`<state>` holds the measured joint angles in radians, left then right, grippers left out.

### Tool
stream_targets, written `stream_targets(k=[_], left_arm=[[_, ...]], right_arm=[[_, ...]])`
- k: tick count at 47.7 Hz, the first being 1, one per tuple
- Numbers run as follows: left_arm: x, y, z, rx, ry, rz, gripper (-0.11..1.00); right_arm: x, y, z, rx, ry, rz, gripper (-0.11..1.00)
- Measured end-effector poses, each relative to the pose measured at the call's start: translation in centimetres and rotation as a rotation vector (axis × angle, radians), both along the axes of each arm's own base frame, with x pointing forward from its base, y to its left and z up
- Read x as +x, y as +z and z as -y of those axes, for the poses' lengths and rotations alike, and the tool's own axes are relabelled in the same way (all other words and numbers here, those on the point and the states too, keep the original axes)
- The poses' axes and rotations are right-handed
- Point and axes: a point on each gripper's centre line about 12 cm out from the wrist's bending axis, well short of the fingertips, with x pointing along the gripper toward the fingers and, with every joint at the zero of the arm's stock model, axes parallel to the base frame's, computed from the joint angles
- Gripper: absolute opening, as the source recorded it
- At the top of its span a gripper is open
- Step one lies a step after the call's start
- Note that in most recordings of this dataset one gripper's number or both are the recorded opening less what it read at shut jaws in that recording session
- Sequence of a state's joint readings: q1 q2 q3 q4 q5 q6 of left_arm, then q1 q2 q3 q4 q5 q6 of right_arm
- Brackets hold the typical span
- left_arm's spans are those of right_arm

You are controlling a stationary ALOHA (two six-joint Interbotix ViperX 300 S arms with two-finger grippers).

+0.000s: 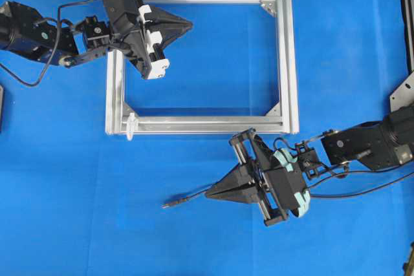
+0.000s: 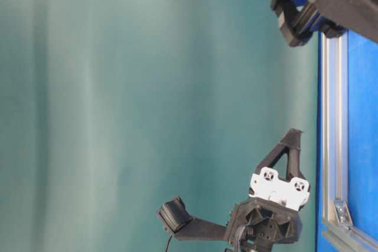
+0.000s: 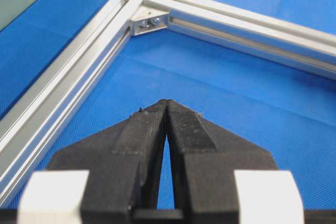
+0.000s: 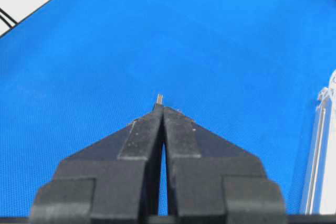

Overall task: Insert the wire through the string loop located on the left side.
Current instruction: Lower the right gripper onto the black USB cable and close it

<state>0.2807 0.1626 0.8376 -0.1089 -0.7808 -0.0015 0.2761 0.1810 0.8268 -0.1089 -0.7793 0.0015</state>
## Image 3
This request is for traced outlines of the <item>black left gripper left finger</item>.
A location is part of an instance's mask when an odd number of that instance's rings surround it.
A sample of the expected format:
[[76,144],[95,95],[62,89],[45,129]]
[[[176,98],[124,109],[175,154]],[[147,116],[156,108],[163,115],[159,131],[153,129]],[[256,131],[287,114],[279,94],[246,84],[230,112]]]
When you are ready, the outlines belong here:
[[83,223],[130,223],[135,207],[155,208],[166,139],[165,99],[57,151],[49,170],[88,170]]

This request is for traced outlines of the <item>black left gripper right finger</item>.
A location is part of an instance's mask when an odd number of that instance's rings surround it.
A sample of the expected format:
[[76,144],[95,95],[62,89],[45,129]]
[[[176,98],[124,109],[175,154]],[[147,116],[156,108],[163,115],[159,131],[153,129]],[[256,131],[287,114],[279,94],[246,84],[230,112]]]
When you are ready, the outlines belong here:
[[238,223],[234,170],[277,170],[272,155],[174,100],[166,111],[175,206],[189,223]]

